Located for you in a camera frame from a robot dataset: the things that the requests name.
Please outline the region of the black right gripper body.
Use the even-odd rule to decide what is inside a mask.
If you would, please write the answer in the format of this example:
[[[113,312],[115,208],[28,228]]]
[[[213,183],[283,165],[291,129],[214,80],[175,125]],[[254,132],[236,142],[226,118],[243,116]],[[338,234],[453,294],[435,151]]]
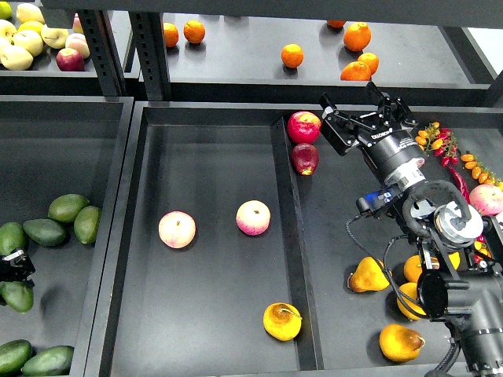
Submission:
[[[370,148],[385,137],[399,130],[406,129],[403,123],[394,120],[384,120],[380,117],[361,117],[359,122],[361,123],[360,126],[357,126],[359,147]]]

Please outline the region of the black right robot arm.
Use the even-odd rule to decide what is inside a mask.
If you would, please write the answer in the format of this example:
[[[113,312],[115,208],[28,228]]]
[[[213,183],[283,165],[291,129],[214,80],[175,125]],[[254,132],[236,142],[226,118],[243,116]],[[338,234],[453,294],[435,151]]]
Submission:
[[[502,267],[473,248],[495,220],[481,215],[459,189],[421,172],[425,154],[411,131],[416,120],[405,102],[381,92],[374,83],[366,93],[374,112],[355,116],[340,111],[322,95],[321,134],[340,155],[361,150],[380,189],[357,200],[361,217],[395,218],[402,237],[417,246],[422,269],[415,297],[397,292],[414,315],[443,322],[450,348],[435,368],[446,375],[459,355],[474,376],[502,373]]]

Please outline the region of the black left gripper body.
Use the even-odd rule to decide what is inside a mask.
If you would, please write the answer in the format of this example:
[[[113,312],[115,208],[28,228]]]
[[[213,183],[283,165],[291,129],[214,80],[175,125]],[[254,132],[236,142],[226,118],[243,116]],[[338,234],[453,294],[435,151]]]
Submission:
[[[35,266],[23,248],[1,256],[1,282],[27,281],[34,273]]]

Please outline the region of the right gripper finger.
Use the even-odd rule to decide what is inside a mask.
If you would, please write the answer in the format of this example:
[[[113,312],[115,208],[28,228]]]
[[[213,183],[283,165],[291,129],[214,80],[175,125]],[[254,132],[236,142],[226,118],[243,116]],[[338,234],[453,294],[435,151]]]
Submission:
[[[321,134],[340,156],[353,148],[371,148],[375,145],[376,127],[370,121],[340,111],[327,93],[319,100],[323,109]]]
[[[351,118],[350,131],[411,131],[417,126],[414,115],[401,97],[391,97],[390,94],[381,91],[373,82],[366,84],[365,94],[371,103],[377,106],[377,110]]]

